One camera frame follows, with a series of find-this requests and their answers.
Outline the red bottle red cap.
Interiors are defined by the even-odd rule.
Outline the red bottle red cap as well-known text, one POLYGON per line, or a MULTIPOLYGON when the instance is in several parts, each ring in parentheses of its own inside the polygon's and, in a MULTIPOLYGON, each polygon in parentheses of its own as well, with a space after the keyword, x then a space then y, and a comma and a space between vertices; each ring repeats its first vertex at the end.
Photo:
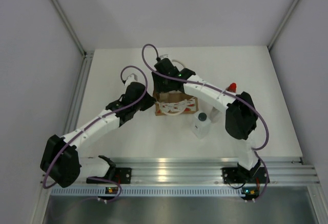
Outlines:
POLYGON ((228 92, 232 92, 232 93, 236 93, 237 91, 237 84, 236 83, 231 83, 227 88, 226 90, 228 92))

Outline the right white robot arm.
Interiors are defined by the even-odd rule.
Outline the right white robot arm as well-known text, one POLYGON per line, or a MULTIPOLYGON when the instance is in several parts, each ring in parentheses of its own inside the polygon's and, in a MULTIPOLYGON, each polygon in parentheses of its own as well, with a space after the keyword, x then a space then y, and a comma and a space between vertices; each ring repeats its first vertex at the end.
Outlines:
POLYGON ((223 90, 216 91, 202 80, 194 71, 184 68, 178 70, 168 58, 157 58, 152 73, 154 89, 159 93, 180 91, 205 101, 225 115, 225 130, 236 140, 238 155, 237 175, 243 181, 251 181, 257 176, 261 162, 252 151, 249 135, 255 130, 258 115, 251 96, 242 92, 233 94, 223 90))

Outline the white bottle grey cap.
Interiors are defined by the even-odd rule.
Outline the white bottle grey cap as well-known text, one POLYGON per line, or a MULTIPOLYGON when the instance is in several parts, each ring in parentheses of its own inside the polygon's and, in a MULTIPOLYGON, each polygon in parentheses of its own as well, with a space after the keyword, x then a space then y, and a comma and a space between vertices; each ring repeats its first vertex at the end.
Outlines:
POLYGON ((197 138, 203 139, 206 137, 209 133, 210 126, 211 121, 206 113, 202 111, 194 113, 191 129, 197 138))

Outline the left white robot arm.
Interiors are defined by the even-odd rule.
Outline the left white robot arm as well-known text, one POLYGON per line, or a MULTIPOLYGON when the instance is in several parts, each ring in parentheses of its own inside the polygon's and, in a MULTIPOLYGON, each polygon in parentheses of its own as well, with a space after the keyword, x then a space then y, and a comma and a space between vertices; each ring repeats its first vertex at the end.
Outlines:
POLYGON ((116 176, 116 164, 110 158, 103 155, 82 158, 79 151, 120 128, 136 112, 149 109, 155 102, 143 84, 131 82, 118 100, 109 103, 91 121, 63 136, 52 135, 47 140, 40 163, 44 179, 51 178, 62 188, 78 179, 85 179, 89 184, 112 182, 116 176))

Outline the clear plastic pouch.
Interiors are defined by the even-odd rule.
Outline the clear plastic pouch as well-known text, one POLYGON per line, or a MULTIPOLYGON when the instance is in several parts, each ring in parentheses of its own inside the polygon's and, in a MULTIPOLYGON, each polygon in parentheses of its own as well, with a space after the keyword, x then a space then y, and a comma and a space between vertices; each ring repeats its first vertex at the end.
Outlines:
POLYGON ((220 119, 220 116, 221 112, 215 107, 213 107, 209 116, 211 123, 217 123, 220 119))

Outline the burlap watermelon print bag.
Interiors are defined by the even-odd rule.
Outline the burlap watermelon print bag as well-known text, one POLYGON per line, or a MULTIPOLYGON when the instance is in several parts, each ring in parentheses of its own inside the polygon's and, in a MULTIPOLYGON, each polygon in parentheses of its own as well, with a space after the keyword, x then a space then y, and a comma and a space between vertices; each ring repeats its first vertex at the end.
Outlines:
MULTIPOLYGON (((183 68, 180 70, 179 79, 188 79, 195 72, 183 68)), ((198 111, 198 99, 182 92, 170 91, 167 93, 157 93, 154 89, 153 97, 156 99, 155 115, 156 116, 177 116, 180 114, 194 114, 198 111)))

